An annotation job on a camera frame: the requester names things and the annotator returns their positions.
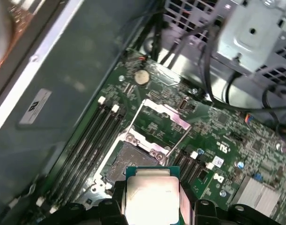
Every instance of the black cable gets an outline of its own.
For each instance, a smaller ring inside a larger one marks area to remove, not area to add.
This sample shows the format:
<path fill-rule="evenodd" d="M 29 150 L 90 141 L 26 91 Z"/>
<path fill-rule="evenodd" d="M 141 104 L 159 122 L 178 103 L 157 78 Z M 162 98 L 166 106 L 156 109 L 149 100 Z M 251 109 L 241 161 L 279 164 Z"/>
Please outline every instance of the black cable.
<path fill-rule="evenodd" d="M 159 10 L 163 9 L 165 6 L 165 1 L 161 0 L 159 3 Z M 154 28 L 154 36 L 153 36 L 153 44 L 152 44 L 152 50 L 150 53 L 151 59 L 157 62 L 158 56 L 161 51 L 161 31 L 163 28 L 163 13 L 157 13 L 155 16 L 155 28 Z"/>
<path fill-rule="evenodd" d="M 205 83 L 205 89 L 211 99 L 211 101 L 216 104 L 218 107 L 223 107 L 228 110 L 236 110 L 241 112 L 273 112 L 273 111 L 281 111 L 286 110 L 286 106 L 274 107 L 274 108 L 241 108 L 232 105 L 228 105 L 217 100 L 212 91 L 211 86 L 211 73 L 210 73 L 210 65 L 211 65 L 211 56 L 214 49 L 215 38 L 217 36 L 217 27 L 213 27 L 209 29 L 209 39 L 207 41 L 206 49 L 205 49 L 205 59 L 204 59 L 204 68 L 203 68 L 203 77 Z"/>
<path fill-rule="evenodd" d="M 261 101 L 262 101 L 262 104 L 263 104 L 264 108 L 266 108 L 266 109 L 270 109 L 271 108 L 270 103 L 268 102 L 268 92 L 272 91 L 276 86 L 277 85 L 270 85 L 263 92 Z M 275 122 L 275 125 L 279 124 L 279 119 L 278 119 L 276 113 L 275 112 L 269 112 L 269 114 L 272 116 L 272 118 L 273 118 L 273 120 Z"/>
<path fill-rule="evenodd" d="M 241 73 L 237 72 L 237 71 L 234 71 L 234 73 L 231 75 L 229 81 L 228 81 L 228 85 L 226 87 L 226 90 L 225 90 L 225 102 L 227 104 L 230 104 L 229 103 L 229 92 L 230 92 L 230 87 L 231 85 L 233 84 L 233 82 L 237 79 L 237 78 L 240 78 L 242 76 Z"/>
<path fill-rule="evenodd" d="M 211 26 L 211 22 L 205 24 L 202 27 L 197 27 L 194 30 L 191 30 L 187 33 L 184 33 L 180 38 L 179 38 L 179 42 L 174 42 L 174 44 L 172 45 L 172 47 L 170 48 L 170 50 L 168 51 L 168 53 L 165 55 L 165 57 L 163 57 L 163 59 L 161 60 L 160 64 L 164 64 L 168 58 L 174 53 L 174 51 L 176 50 L 176 48 L 178 47 L 178 45 L 184 41 L 185 38 L 189 37 L 189 36 L 194 36 L 197 35 L 198 33 L 201 33 L 203 31 L 205 31 L 209 26 Z"/>

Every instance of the perforated metal panel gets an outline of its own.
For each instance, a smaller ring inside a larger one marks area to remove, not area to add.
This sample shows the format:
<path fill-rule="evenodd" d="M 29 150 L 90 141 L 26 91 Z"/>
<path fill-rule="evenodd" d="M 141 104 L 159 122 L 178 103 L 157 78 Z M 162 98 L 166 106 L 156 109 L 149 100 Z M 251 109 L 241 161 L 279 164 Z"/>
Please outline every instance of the perforated metal panel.
<path fill-rule="evenodd" d="M 187 32 L 208 22 L 215 5 L 213 1 L 204 2 L 201 0 L 166 1 L 167 15 L 172 18 L 172 23 Z M 205 30 L 195 35 L 195 37 L 206 42 L 206 34 L 207 31 Z"/>
<path fill-rule="evenodd" d="M 236 7 L 235 1 L 231 0 L 166 0 L 166 16 L 171 25 L 177 26 L 184 32 L 202 26 L 212 18 L 220 15 L 226 18 Z M 207 31 L 195 35 L 200 42 L 207 42 Z M 231 67 L 230 62 L 223 61 L 223 64 Z M 286 32 L 280 35 L 268 60 L 255 73 L 255 76 L 262 78 L 267 85 L 271 82 L 286 84 Z"/>

